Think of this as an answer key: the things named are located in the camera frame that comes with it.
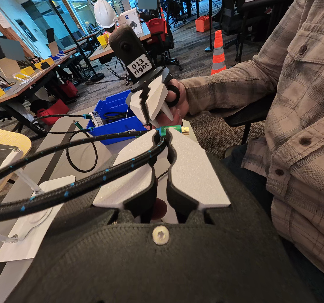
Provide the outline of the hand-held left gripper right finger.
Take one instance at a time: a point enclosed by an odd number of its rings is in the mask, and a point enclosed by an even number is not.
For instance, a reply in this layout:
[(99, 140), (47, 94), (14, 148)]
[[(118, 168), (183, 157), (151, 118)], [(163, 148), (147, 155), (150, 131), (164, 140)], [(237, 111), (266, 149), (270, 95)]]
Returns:
[(178, 221), (191, 212), (231, 205), (205, 150), (174, 128), (166, 129), (167, 159), (170, 163), (167, 200)]

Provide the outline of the orange bin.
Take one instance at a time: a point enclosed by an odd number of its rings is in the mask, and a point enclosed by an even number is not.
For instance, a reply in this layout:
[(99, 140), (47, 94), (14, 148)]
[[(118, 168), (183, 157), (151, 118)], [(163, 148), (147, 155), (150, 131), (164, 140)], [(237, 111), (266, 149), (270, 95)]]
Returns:
[(196, 31), (204, 33), (210, 29), (210, 18), (209, 15), (200, 16), (195, 20)]

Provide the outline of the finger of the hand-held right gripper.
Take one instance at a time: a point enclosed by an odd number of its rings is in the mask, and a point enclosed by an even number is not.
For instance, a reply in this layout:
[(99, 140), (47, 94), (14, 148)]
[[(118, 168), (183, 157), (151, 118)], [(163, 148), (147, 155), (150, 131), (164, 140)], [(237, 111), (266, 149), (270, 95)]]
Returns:
[(142, 122), (144, 126), (147, 126), (149, 124), (149, 120), (145, 118), (144, 111), (141, 105), (141, 93), (142, 90), (139, 90), (135, 93), (129, 93), (129, 95), (126, 98), (126, 104), (129, 106), (129, 108), (135, 114), (135, 116), (139, 119), (139, 121)]
[(159, 126), (156, 120), (157, 115), (162, 111), (168, 117), (168, 105), (165, 99), (168, 94), (168, 89), (162, 82), (162, 75), (158, 76), (149, 85), (147, 110), (150, 119), (150, 123), (153, 126)]

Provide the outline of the white hard hat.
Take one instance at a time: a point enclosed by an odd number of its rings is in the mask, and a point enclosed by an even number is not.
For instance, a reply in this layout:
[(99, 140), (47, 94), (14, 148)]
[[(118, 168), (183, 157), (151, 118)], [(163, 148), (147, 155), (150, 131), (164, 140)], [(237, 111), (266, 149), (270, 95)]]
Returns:
[(116, 12), (106, 0), (97, 0), (95, 2), (94, 14), (97, 24), (102, 28), (111, 29), (116, 25)]

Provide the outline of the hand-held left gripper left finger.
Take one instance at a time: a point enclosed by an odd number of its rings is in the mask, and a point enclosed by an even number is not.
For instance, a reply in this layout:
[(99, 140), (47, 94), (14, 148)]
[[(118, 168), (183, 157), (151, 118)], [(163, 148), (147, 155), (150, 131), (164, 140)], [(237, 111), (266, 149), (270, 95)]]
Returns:
[[(150, 150), (158, 143), (158, 131), (148, 131), (141, 137), (122, 141), (124, 148), (112, 156), (111, 167), (135, 158)], [(154, 168), (149, 164), (128, 173), (101, 188), (94, 198), (93, 205), (101, 208), (129, 210), (136, 221), (147, 221), (148, 211), (156, 201), (157, 183)]]

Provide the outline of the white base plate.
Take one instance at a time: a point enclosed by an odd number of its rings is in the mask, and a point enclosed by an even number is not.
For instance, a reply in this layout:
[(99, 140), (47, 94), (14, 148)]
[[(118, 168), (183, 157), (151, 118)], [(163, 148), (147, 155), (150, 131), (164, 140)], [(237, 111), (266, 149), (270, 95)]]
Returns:
[[(22, 169), (18, 176), (22, 177), (23, 181), (34, 190), (30, 199), (38, 196), (37, 191), (43, 190), (44, 192), (49, 192), (56, 188), (70, 185), (76, 180), (75, 176), (70, 175), (45, 181), (38, 186), (22, 172)], [(6, 242), (3, 241), (0, 249), (0, 261), (8, 262), (33, 259), (38, 252), (50, 224), (62, 206), (63, 204), (59, 204), (43, 211), (18, 218), (8, 235), (8, 239)]]

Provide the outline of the orange traffic cone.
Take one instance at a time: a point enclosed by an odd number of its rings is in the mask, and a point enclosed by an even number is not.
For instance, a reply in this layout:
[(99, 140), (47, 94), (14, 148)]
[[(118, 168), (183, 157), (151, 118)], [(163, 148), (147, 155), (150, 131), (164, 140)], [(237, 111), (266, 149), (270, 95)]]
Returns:
[(222, 31), (217, 30), (214, 37), (211, 75), (226, 70)]

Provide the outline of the long wooden desk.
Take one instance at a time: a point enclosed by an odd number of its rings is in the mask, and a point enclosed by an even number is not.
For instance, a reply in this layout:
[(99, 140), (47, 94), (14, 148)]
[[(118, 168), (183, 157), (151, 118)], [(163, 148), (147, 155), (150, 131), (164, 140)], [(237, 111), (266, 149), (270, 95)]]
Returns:
[(75, 54), (75, 50), (71, 50), (65, 55), (61, 54), (61, 57), (54, 61), (48, 68), (43, 70), (37, 70), (33, 76), (28, 76), (26, 81), (22, 81), (20, 84), (15, 84), (12, 88), (8, 90), (8, 92), (1, 96), (0, 98), (0, 106), (4, 110), (6, 110), (10, 117), (14, 117), (18, 122), (20, 122), (24, 126), (29, 126), (30, 121), (23, 117), (20, 113), (15, 111), (13, 108), (9, 106), (9, 103), (17, 101), (19, 96), (21, 97), (29, 97), (33, 95), (38, 88), (41, 88), (45, 83), (44, 77), (47, 78), (47, 75), (54, 70), (57, 66), (65, 62), (67, 59), (70, 58)]

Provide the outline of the person's right hand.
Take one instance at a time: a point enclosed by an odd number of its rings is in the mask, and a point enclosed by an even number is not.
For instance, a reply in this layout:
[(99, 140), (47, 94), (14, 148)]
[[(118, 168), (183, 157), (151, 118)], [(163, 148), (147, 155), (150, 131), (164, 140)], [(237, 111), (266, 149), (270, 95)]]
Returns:
[(170, 108), (173, 120), (170, 120), (164, 113), (161, 112), (157, 115), (156, 121), (158, 122), (159, 126), (182, 125), (182, 119), (185, 118), (189, 111), (188, 97), (185, 86), (177, 79), (171, 79), (168, 84), (177, 87), (180, 92), (178, 103), (175, 107)]

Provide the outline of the wooden desk black legs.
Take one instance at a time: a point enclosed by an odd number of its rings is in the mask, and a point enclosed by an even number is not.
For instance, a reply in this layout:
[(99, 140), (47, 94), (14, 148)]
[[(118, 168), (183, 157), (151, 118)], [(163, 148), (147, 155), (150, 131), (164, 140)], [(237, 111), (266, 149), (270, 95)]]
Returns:
[[(138, 36), (139, 40), (144, 43), (147, 40), (151, 39), (151, 32), (147, 27), (147, 24), (144, 22), (141, 24), (143, 32)], [(111, 49), (110, 45), (107, 44), (105, 46), (99, 46), (90, 56), (89, 60), (94, 61), (101, 57), (107, 56), (109, 54), (113, 54), (113, 50)]]

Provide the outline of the person's right forearm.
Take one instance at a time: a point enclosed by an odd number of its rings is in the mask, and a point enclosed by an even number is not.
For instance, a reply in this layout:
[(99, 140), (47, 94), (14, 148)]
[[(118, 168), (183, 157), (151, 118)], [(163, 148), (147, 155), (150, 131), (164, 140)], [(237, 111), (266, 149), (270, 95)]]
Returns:
[(243, 108), (274, 93), (279, 75), (254, 57), (211, 76), (183, 79), (189, 104), (185, 117)]

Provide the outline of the small yellow bin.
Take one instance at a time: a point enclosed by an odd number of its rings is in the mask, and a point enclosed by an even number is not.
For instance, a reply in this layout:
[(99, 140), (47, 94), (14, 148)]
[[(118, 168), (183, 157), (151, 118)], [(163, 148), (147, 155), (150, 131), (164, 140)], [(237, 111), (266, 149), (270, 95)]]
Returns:
[(55, 65), (55, 61), (53, 60), (52, 57), (41, 60), (40, 62), (37, 62), (37, 63), (34, 64), (34, 66), (38, 70), (45, 70), (45, 69), (47, 69), (47, 68), (49, 68), (50, 66), (53, 66), (53, 65)]

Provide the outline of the black floor pole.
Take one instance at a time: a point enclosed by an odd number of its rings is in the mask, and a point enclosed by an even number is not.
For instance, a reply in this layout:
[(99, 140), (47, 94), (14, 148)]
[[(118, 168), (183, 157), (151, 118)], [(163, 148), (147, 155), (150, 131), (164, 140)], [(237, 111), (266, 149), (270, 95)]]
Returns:
[(92, 83), (96, 83), (101, 81), (105, 76), (102, 72), (100, 73), (96, 73), (94, 67), (91, 65), (91, 63), (89, 62), (88, 58), (86, 57), (86, 55), (84, 54), (81, 46), (79, 45), (78, 41), (75, 39), (75, 37), (73, 36), (71, 30), (69, 29), (69, 27), (67, 26), (66, 22), (64, 21), (63, 17), (61, 16), (61, 14), (59, 13), (59, 11), (57, 10), (57, 8), (55, 7), (54, 3), (52, 2), (52, 0), (48, 0), (49, 4), (51, 5), (51, 7), (53, 8), (53, 10), (55, 11), (55, 13), (58, 15), (59, 19), (61, 20), (62, 24), (64, 25), (64, 27), (66, 28), (67, 32), (70, 34), (72, 40), (74, 41), (75, 45), (77, 46), (77, 49), (80, 51), (80, 54), (82, 55), (85, 63), (87, 64), (87, 66), (91, 69), (91, 71), (93, 72), (93, 75), (90, 77), (90, 81)]

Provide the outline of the red bin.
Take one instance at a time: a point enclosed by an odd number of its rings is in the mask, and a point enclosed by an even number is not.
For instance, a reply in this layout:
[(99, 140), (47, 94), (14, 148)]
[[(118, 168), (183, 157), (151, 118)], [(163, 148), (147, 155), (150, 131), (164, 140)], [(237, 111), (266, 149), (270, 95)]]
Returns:
[[(48, 115), (65, 115), (69, 112), (69, 108), (67, 105), (61, 100), (58, 99), (56, 103), (54, 103), (52, 106), (50, 106), (48, 109), (39, 109), (37, 111), (36, 116), (41, 117), (41, 116), (48, 116)], [(51, 117), (51, 118), (44, 118), (41, 119), (42, 122), (44, 122), (46, 125), (51, 126), (55, 124), (55, 122), (59, 119), (60, 117)]]
[(74, 84), (69, 81), (66, 80), (65, 83), (60, 85), (60, 89), (62, 90), (62, 92), (64, 92), (66, 94), (66, 96), (68, 98), (76, 98), (78, 97), (78, 89), (74, 86)]

